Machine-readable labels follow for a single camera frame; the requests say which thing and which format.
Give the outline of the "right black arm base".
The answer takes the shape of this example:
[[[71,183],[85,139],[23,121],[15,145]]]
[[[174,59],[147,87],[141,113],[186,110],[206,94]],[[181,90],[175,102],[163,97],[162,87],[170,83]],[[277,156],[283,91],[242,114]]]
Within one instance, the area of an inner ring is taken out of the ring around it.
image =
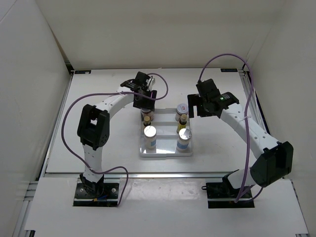
[[[201,187],[206,191],[207,204],[209,209],[237,209],[237,208],[254,208],[254,201],[252,199],[251,190],[248,190],[244,195],[235,203],[238,196],[239,189],[233,189],[228,182],[228,176],[233,172],[225,175],[220,182],[206,182]]]

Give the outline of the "small yellow-label bottle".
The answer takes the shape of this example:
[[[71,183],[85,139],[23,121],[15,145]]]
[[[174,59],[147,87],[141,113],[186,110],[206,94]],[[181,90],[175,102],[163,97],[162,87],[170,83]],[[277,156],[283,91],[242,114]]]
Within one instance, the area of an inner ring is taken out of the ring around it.
[[[179,122],[178,122],[178,126],[177,126],[177,133],[180,132],[181,129],[186,128],[186,124],[187,124],[187,115],[186,114],[182,114],[179,118]]]
[[[151,125],[151,118],[149,116],[144,116],[143,118],[143,128]]]

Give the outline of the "white silver-cap bottle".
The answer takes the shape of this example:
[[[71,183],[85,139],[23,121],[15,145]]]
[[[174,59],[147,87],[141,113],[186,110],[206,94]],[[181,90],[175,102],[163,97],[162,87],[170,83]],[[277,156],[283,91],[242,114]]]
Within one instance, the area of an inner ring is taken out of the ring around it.
[[[178,151],[186,150],[189,146],[191,138],[192,138],[191,130],[187,128],[182,128],[178,133],[176,149]]]
[[[149,125],[144,128],[144,141],[147,149],[154,149],[156,147],[157,130],[154,126]]]

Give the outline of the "red-lid spice jar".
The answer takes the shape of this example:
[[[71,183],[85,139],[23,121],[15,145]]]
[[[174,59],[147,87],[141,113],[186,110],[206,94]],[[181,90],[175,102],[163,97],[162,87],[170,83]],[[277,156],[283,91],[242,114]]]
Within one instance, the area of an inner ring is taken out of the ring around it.
[[[154,111],[150,109],[141,109],[142,117],[148,116],[150,118],[150,121],[154,120]]]
[[[187,115],[189,112],[188,105],[185,103],[178,104],[176,107],[175,120],[179,121],[181,115]]]

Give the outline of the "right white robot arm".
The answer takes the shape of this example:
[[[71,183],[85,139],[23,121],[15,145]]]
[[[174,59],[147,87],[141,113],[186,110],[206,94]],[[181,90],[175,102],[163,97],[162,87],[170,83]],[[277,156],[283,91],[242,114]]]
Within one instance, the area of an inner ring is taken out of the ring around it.
[[[292,171],[294,148],[269,135],[252,118],[245,116],[239,100],[230,92],[220,93],[212,79],[198,81],[198,93],[187,96],[189,117],[217,116],[246,143],[256,161],[223,179],[222,193],[234,197],[242,186],[267,187]]]

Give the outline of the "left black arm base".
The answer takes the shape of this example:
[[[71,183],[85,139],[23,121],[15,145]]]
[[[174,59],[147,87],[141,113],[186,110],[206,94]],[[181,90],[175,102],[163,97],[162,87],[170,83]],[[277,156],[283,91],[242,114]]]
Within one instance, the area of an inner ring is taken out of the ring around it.
[[[97,192],[89,191],[80,179],[77,181],[74,207],[117,207],[119,202],[119,179],[105,179]]]

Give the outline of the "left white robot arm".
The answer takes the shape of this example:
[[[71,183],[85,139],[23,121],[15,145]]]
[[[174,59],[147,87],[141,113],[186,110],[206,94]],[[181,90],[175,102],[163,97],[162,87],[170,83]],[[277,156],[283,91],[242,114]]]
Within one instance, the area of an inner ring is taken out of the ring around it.
[[[77,135],[84,150],[87,166],[80,180],[93,198],[102,195],[104,174],[102,173],[102,150],[110,136],[110,120],[126,105],[152,111],[157,91],[153,90],[155,79],[143,72],[124,81],[113,94],[96,105],[85,105],[82,109]]]

